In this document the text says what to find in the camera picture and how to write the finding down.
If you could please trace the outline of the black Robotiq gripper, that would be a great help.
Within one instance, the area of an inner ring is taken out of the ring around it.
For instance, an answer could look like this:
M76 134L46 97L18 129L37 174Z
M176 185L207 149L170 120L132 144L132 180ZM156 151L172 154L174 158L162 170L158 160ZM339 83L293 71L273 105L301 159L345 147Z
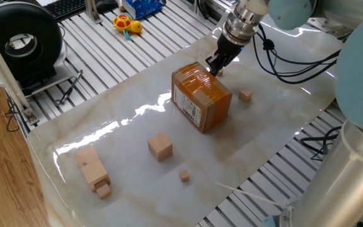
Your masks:
M240 54L244 45L237 45L229 41L222 33L217 41L215 53L205 59L209 66L209 72L213 76L222 76L223 70L230 62Z

